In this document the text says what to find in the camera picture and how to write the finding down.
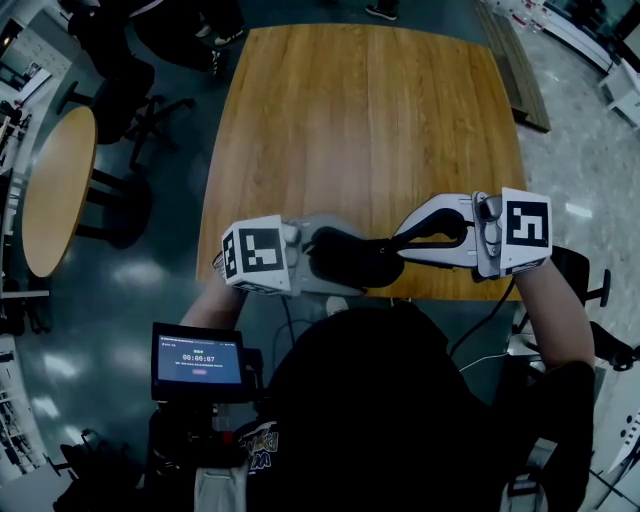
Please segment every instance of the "white cable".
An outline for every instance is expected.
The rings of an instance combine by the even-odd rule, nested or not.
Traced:
[[[505,352],[504,354],[497,354],[495,356],[485,356],[485,357],[481,357],[480,359],[478,359],[477,361],[474,361],[471,364],[468,364],[467,366],[465,366],[464,368],[460,368],[460,370],[458,370],[459,372],[463,372],[465,371],[467,368],[471,368],[474,364],[478,364],[480,361],[484,361],[485,359],[493,359],[494,357],[504,357],[509,355],[508,352]]]

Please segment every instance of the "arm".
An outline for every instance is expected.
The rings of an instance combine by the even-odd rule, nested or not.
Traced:
[[[594,365],[591,326],[580,300],[553,262],[515,276],[545,366]]]
[[[206,288],[191,305],[180,325],[208,329],[234,329],[244,304],[246,293],[227,286],[214,271]]]

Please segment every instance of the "person's right arm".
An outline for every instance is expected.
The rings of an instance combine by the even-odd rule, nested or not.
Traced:
[[[594,365],[593,334],[580,300],[553,262],[515,276],[548,370],[582,361]]]

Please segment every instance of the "blue screen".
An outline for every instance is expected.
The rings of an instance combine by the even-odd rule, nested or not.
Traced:
[[[158,379],[200,384],[241,384],[238,348],[232,341],[160,336]]]

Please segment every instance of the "wooden table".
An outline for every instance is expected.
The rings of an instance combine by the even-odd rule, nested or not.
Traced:
[[[22,215],[24,253],[36,276],[46,277],[57,268],[74,234],[109,241],[126,239],[129,243],[144,230],[150,206],[146,188],[139,180],[130,183],[94,169],[97,141],[93,112],[80,107],[56,125],[40,151]],[[120,194],[91,188],[92,179]],[[126,231],[80,225],[85,201],[124,212],[132,222]]]
[[[332,213],[384,238],[435,194],[503,186],[525,180],[487,48],[379,26],[252,30],[213,151],[197,278],[236,220]],[[506,286],[407,263],[369,295],[495,300]]]

